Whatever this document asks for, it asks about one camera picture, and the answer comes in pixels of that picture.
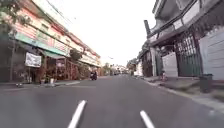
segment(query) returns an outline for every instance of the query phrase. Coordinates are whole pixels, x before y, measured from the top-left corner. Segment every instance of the dashed white line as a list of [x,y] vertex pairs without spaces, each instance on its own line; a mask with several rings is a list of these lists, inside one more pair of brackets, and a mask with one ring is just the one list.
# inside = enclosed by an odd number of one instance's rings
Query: dashed white line
[[85,100],[82,100],[79,103],[79,105],[78,105],[78,107],[77,107],[77,109],[76,109],[76,111],[75,111],[75,113],[74,113],[74,115],[72,117],[72,120],[71,120],[71,122],[68,125],[68,128],[77,128],[79,120],[80,120],[80,117],[82,115],[82,112],[84,110],[85,105],[86,105],[86,101]]
[[140,115],[142,117],[143,122],[145,123],[145,126],[147,128],[155,128],[152,121],[150,120],[149,116],[147,115],[147,113],[145,111],[141,111]]

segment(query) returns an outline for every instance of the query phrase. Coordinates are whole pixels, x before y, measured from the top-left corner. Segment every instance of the overcast sky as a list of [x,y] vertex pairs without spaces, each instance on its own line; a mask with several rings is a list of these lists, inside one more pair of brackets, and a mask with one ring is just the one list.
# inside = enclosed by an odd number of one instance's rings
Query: overcast sky
[[143,20],[155,25],[155,0],[49,0],[67,17],[71,30],[102,62],[126,65],[146,41]]

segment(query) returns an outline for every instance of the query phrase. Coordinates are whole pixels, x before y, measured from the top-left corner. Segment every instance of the green tree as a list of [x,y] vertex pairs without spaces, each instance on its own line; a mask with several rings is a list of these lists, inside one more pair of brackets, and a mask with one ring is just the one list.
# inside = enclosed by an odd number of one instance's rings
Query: green tree
[[17,14],[19,10],[20,6],[16,0],[0,0],[0,35],[4,37],[8,34],[14,36],[16,32],[15,30],[12,31],[13,24],[17,21],[23,25],[30,22],[30,18]]
[[111,72],[111,68],[109,63],[105,63],[105,65],[103,66],[103,70],[104,70],[104,74],[110,73]]
[[76,49],[70,50],[70,59],[72,62],[76,63],[81,58],[82,58],[82,54],[78,50]]
[[136,65],[137,65],[137,63],[138,63],[138,60],[136,58],[134,58],[134,59],[128,61],[126,67],[129,70],[136,71]]

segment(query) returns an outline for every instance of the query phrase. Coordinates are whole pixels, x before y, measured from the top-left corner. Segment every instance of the shop sign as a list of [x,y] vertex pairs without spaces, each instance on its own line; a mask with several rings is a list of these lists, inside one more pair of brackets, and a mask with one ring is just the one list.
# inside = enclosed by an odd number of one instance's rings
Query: shop sign
[[41,56],[33,55],[31,53],[26,53],[25,65],[29,67],[40,67],[41,66]]

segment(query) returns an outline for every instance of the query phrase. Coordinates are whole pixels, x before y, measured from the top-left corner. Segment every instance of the road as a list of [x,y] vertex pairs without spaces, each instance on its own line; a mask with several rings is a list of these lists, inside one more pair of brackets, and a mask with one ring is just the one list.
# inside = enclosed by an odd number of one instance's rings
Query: road
[[128,76],[74,86],[0,92],[0,128],[67,128],[80,100],[87,100],[79,128],[223,128],[223,114],[189,98]]

